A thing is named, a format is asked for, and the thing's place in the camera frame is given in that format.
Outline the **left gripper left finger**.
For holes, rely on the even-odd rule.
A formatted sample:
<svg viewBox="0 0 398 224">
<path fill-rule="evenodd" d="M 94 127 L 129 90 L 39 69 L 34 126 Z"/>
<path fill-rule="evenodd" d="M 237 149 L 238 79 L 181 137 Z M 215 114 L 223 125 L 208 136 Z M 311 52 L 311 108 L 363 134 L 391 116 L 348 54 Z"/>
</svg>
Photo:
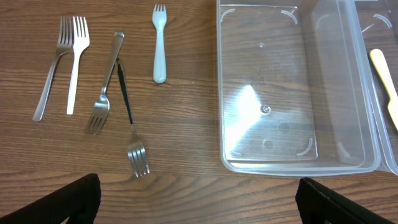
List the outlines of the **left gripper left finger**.
<svg viewBox="0 0 398 224">
<path fill-rule="evenodd" d="M 91 173 L 1 217 L 1 223 L 93 223 L 100 203 L 100 180 Z"/>
</svg>

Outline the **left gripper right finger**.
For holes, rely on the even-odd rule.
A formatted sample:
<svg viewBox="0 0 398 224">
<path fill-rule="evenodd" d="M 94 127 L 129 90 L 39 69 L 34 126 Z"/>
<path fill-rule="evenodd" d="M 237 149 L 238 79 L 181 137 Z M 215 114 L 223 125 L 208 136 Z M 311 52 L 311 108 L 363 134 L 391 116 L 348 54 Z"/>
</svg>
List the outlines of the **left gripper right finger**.
<svg viewBox="0 0 398 224">
<path fill-rule="evenodd" d="M 295 201 L 303 224 L 392 224 L 308 177 L 300 179 Z"/>
</svg>

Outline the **yellow plastic knife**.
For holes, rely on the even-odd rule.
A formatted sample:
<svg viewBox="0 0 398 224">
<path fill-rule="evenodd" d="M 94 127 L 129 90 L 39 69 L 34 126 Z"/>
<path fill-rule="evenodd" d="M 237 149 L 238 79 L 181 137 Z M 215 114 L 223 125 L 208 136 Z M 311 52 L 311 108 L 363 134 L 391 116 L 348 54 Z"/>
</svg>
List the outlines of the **yellow plastic knife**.
<svg viewBox="0 0 398 224">
<path fill-rule="evenodd" d="M 372 49 L 369 56 L 389 96 L 387 109 L 397 129 L 397 92 L 385 56 L 380 49 Z"/>
</svg>

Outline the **pale blue plastic fork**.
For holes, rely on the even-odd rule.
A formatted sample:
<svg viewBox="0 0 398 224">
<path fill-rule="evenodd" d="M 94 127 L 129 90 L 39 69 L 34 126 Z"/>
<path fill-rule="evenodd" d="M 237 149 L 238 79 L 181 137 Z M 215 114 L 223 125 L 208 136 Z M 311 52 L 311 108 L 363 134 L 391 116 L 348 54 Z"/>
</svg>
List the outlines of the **pale blue plastic fork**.
<svg viewBox="0 0 398 224">
<path fill-rule="evenodd" d="M 166 81 L 167 77 L 164 47 L 164 28 L 167 23 L 167 11 L 164 4 L 155 5 L 152 23 L 156 29 L 153 79 L 156 83 L 161 84 Z"/>
</svg>

